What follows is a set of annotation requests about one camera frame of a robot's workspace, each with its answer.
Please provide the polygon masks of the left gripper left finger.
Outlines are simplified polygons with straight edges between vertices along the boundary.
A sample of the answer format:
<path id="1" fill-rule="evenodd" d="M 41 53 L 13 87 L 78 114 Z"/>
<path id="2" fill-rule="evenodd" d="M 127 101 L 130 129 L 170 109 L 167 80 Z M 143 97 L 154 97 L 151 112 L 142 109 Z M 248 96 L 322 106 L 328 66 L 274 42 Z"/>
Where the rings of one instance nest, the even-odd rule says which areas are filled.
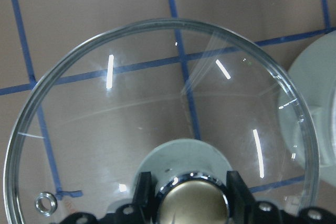
<path id="1" fill-rule="evenodd" d="M 124 204 L 113 213 L 106 214 L 101 219 L 86 212 L 69 215 L 61 223 L 150 223 L 154 187 L 150 172 L 140 173 L 130 203 Z"/>

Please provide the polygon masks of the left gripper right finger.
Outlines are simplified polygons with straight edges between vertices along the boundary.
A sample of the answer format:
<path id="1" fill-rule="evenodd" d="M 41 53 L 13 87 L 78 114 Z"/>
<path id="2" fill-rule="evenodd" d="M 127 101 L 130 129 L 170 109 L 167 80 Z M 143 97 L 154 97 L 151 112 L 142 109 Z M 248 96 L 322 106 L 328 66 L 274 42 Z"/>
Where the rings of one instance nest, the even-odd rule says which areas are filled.
<path id="1" fill-rule="evenodd" d="M 335 223 L 335 215 L 323 208 L 305 208 L 295 216 L 269 201 L 257 201 L 237 171 L 227 172 L 226 186 L 234 223 Z"/>

